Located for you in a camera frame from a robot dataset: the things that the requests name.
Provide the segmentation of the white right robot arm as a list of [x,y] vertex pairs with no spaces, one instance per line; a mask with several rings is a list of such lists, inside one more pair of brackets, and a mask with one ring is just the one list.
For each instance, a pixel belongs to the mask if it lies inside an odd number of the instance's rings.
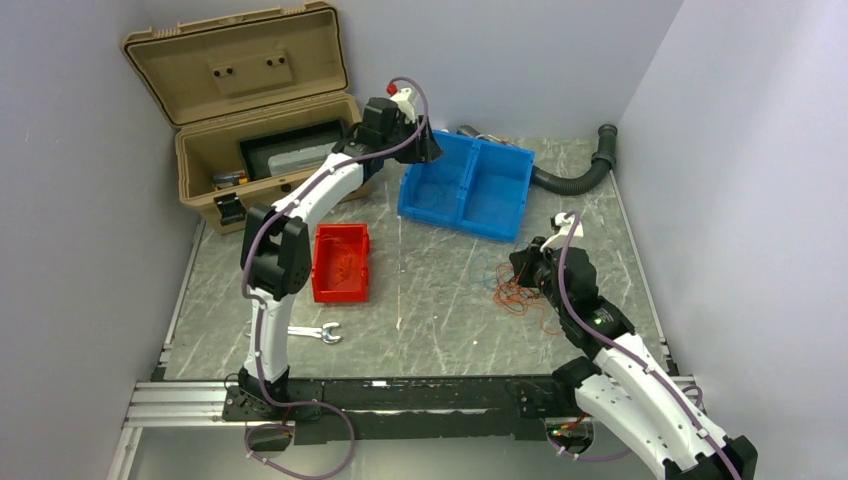
[[600,421],[658,479],[751,479],[758,452],[730,437],[689,399],[623,312],[604,298],[580,248],[547,249],[541,237],[509,256],[516,283],[551,305],[582,356],[557,368],[551,401]]

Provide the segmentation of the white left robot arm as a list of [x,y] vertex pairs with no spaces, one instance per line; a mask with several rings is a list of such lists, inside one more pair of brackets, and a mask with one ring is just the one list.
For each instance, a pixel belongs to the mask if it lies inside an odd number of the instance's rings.
[[312,271],[317,224],[386,161],[418,164],[441,156],[426,113],[416,111],[424,99],[412,88],[371,98],[360,122],[307,180],[283,199],[249,210],[241,290],[252,308],[251,345],[238,382],[248,393],[248,407],[261,419],[279,417],[290,401],[288,327],[295,297]]

